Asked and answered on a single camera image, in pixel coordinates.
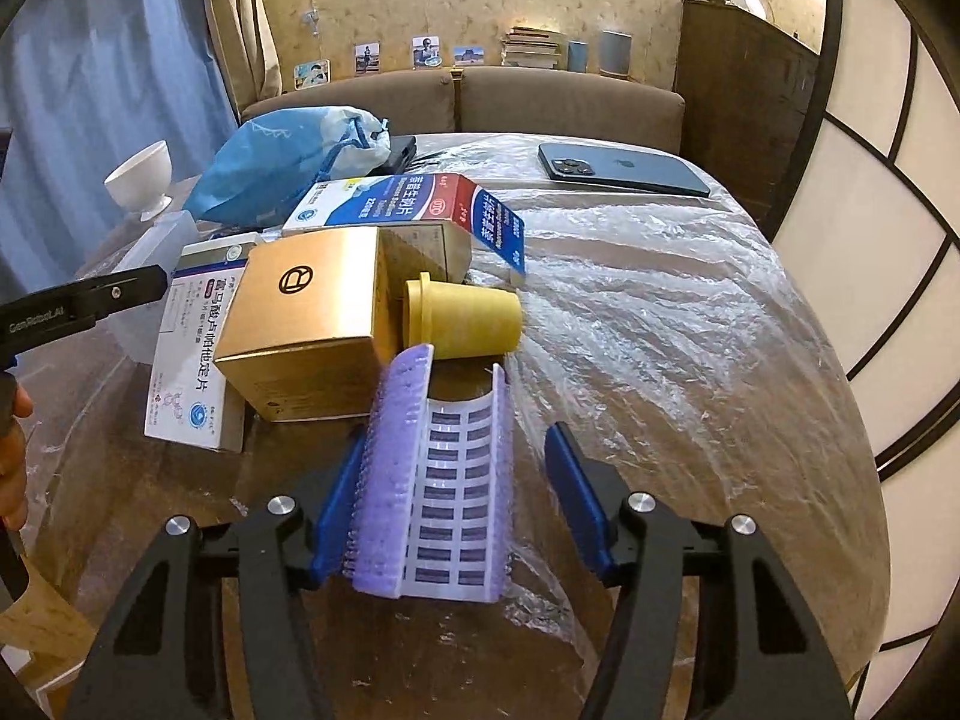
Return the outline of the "person left hand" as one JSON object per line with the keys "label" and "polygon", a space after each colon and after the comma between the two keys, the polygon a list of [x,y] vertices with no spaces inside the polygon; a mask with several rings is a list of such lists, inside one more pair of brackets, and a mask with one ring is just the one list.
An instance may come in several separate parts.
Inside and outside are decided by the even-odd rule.
{"label": "person left hand", "polygon": [[9,532],[19,532],[28,518],[26,500],[26,438],[21,419],[32,417],[34,403],[23,387],[16,388],[11,418],[0,442],[0,515]]}

